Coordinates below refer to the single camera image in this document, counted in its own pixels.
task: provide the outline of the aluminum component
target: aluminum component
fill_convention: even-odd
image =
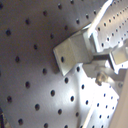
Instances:
[[[127,107],[128,107],[128,71],[125,76],[124,84],[122,93],[120,95],[119,103],[117,106],[117,109],[114,113],[114,116],[112,118],[112,121],[110,123],[109,128],[127,128],[128,127],[128,113],[127,113]]]
[[[128,61],[128,39],[114,48],[112,56],[117,65]]]
[[[77,63],[93,59],[90,41],[85,30],[80,31],[54,48],[57,64],[65,76]]]

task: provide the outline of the pegboard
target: pegboard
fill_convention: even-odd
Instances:
[[[98,87],[81,65],[63,77],[53,54],[105,1],[0,1],[0,106],[12,128],[82,128],[92,104],[88,128],[109,126],[118,102],[113,89]],[[127,38],[127,5],[114,1],[98,25],[101,48]]]

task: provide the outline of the white metal part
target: white metal part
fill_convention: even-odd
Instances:
[[[102,6],[101,10],[99,11],[99,13],[97,14],[96,18],[93,20],[90,28],[88,29],[87,33],[88,33],[88,38],[90,38],[91,34],[94,32],[95,28],[97,27],[97,25],[99,24],[99,22],[101,21],[102,17],[104,16],[106,10],[108,9],[108,7],[110,6],[110,4],[112,4],[113,0],[108,0],[107,2],[105,2],[105,4]]]
[[[116,46],[112,51],[116,65],[128,61],[128,39],[122,42],[122,45]]]
[[[82,30],[54,48],[61,73],[65,76],[77,63],[89,63],[93,59],[86,30]]]
[[[122,93],[109,128],[128,128],[128,71],[125,76]]]

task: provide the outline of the pegboard hole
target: pegboard hole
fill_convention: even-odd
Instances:
[[[72,96],[72,97],[70,98],[70,100],[71,100],[71,102],[73,102],[73,101],[74,101],[74,96]]]
[[[46,17],[48,15],[47,11],[43,11],[43,15]]]
[[[65,59],[64,59],[64,57],[62,56],[62,57],[61,57],[61,62],[64,63],[64,61],[65,61]]]
[[[34,48],[35,50],[37,50],[37,49],[38,49],[37,44],[34,44],[33,48]]]
[[[88,105],[88,103],[89,103],[89,101],[88,101],[88,100],[86,100],[85,104],[86,104],[86,105]]]
[[[7,30],[6,30],[6,35],[7,35],[7,36],[10,36],[10,35],[11,35],[11,30],[10,30],[10,29],[7,29]]]
[[[28,88],[30,88],[30,83],[29,83],[29,81],[27,81],[26,83],[25,83],[25,87],[28,89]]]
[[[84,89],[84,84],[81,86],[82,89]]]
[[[68,128],[68,125],[65,125],[64,128]]]
[[[89,15],[88,14],[86,14],[86,18],[89,19]]]
[[[77,72],[80,72],[80,67],[77,67],[76,70],[77,70]]]
[[[99,118],[101,119],[102,118],[102,115],[100,115]]]
[[[3,7],[4,7],[3,4],[0,2],[0,10],[1,10]]]
[[[39,104],[36,104],[35,105],[35,110],[38,111],[40,109],[40,105]]]
[[[98,31],[100,31],[100,27],[98,27]]]
[[[60,10],[62,9],[61,3],[58,4],[58,8],[59,8]]]
[[[94,15],[96,15],[96,10],[94,10]]]
[[[74,0],[70,0],[70,3],[71,3],[71,4],[74,4]]]
[[[8,96],[8,97],[7,97],[7,102],[8,102],[8,103],[12,103],[12,97],[11,97],[11,96]]]
[[[104,26],[106,27],[106,23],[104,23]]]
[[[104,43],[102,43],[101,46],[104,47]]]
[[[19,63],[20,62],[20,57],[16,56],[15,61],[16,61],[16,63]]]
[[[80,20],[79,20],[79,19],[76,19],[76,23],[77,23],[77,24],[80,24]]]
[[[58,114],[61,115],[62,114],[62,109],[58,110]]]
[[[54,90],[51,91],[51,96],[52,97],[55,96],[55,91]]]
[[[68,30],[68,26],[66,25],[66,26],[64,27],[64,29],[65,29],[65,31],[67,31],[67,30]]]
[[[44,124],[44,128],[48,128],[48,123],[45,123]]]
[[[100,106],[100,104],[98,103],[98,104],[97,104],[97,107],[99,107],[99,106]]]
[[[25,23],[26,23],[27,25],[30,25],[30,23],[31,23],[30,19],[29,19],[29,18],[26,19],[26,20],[25,20]]]
[[[18,120],[19,125],[23,125],[23,119]]]
[[[46,74],[47,74],[47,69],[44,68],[43,71],[42,71],[42,73],[43,73],[44,75],[46,75]]]
[[[78,116],[79,116],[79,112],[76,113],[76,117],[78,117]]]
[[[54,35],[53,33],[50,34],[50,38],[53,39],[54,38]]]
[[[111,19],[109,19],[109,23],[111,23]]]
[[[109,41],[109,38],[107,38],[107,41]]]
[[[68,80],[68,78],[67,78],[67,77],[65,78],[65,80],[64,80],[64,81],[65,81],[65,83],[66,83],[66,84],[69,82],[69,80]]]

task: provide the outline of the perforated surface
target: perforated surface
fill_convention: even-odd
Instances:
[[[114,91],[95,85],[81,65],[63,77],[53,54],[56,45],[94,19],[104,2],[0,1],[0,106],[13,128],[79,128],[95,95],[88,128],[108,127],[117,104]],[[127,37],[127,4],[116,1],[99,24],[99,42],[105,48]],[[116,34],[119,25],[124,27]]]

